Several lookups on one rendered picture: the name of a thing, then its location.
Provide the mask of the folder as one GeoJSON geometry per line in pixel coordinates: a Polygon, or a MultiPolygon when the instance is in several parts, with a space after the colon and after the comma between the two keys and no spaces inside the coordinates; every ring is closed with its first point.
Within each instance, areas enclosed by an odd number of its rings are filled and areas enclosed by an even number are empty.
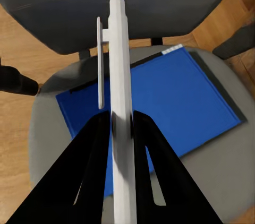
{"type": "MultiPolygon", "coordinates": [[[[219,90],[183,45],[130,63],[132,115],[149,115],[177,155],[220,135],[240,123],[219,90]]],[[[104,199],[114,193],[110,71],[104,74],[103,109],[99,109],[98,78],[56,96],[71,141],[88,120],[109,110],[110,136],[104,199]]],[[[149,172],[154,166],[146,146],[149,172]]],[[[156,174],[156,173],[153,173],[156,174]]]]}

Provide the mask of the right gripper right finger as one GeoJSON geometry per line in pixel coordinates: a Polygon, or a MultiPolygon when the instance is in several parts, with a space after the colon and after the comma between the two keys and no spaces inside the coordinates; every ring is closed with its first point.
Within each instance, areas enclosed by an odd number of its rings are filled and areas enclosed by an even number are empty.
{"type": "Polygon", "coordinates": [[[137,224],[223,224],[153,119],[133,113],[137,224]],[[166,206],[154,203],[146,146],[166,206]]]}

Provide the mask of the swivel chair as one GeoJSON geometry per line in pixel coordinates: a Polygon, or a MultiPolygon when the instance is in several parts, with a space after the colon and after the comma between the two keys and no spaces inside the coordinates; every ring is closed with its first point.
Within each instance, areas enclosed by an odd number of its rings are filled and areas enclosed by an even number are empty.
{"type": "MultiPolygon", "coordinates": [[[[125,0],[130,40],[151,45],[130,47],[130,63],[175,46],[163,37],[187,35],[222,0],[125,0]]],[[[36,96],[30,117],[28,158],[32,188],[72,142],[59,94],[98,78],[97,18],[108,29],[110,0],[0,0],[4,10],[37,40],[59,55],[78,53],[80,60],[53,74],[44,84],[16,67],[0,64],[0,91],[36,96]]],[[[240,123],[179,156],[223,224],[255,206],[255,99],[224,61],[255,47],[255,22],[239,28],[212,53],[183,45],[204,71],[240,123]]],[[[109,51],[103,53],[104,74],[109,51]]],[[[153,173],[156,173],[153,170],[153,173]]],[[[157,174],[150,173],[154,203],[166,206],[157,174]]],[[[101,224],[114,224],[114,194],[103,200],[101,224]]]]}

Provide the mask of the pen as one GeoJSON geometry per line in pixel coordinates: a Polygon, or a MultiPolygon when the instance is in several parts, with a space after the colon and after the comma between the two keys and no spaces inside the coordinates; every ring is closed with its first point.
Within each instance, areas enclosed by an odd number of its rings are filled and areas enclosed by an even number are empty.
{"type": "Polygon", "coordinates": [[[128,17],[125,0],[110,0],[108,29],[97,18],[98,100],[104,102],[103,45],[109,44],[114,224],[137,224],[128,17]]]}

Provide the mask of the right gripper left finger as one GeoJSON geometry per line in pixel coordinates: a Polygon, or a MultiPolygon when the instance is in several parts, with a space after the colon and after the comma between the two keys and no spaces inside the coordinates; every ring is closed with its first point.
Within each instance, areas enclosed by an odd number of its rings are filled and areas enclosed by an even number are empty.
{"type": "Polygon", "coordinates": [[[91,117],[6,224],[101,224],[110,131],[91,117]]]}

